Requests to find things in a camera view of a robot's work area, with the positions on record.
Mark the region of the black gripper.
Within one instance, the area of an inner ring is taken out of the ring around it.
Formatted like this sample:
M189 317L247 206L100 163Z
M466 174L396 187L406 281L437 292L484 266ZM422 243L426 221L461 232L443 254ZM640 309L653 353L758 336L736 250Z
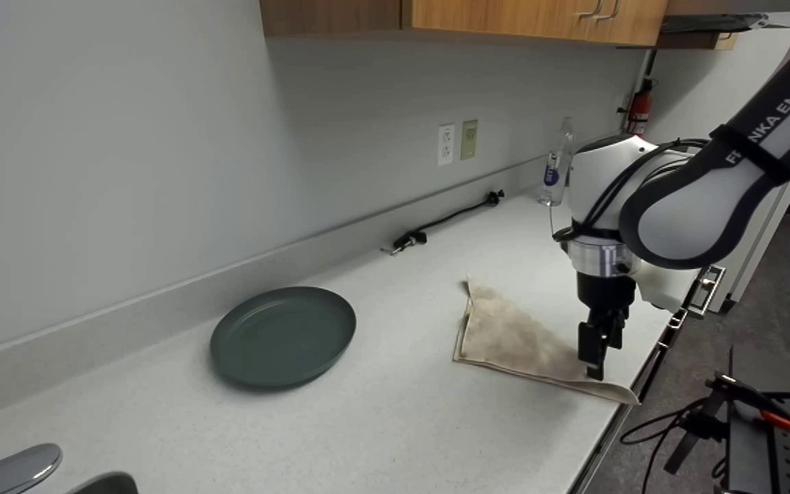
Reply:
M624 346L633 290L632 276L579 275L579 299L591 308L591 316L579 324L579 360L587 361L591 379L602 379L607 350Z

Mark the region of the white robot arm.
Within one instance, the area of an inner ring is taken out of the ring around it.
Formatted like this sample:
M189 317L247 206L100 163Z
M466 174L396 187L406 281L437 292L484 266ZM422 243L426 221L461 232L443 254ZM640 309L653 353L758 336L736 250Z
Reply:
M790 180L790 51L772 80L708 136L640 135L581 144L572 159L572 221L555 232L577 268L579 361L603 376L624 346L636 266L706 268L743 239L756 209Z

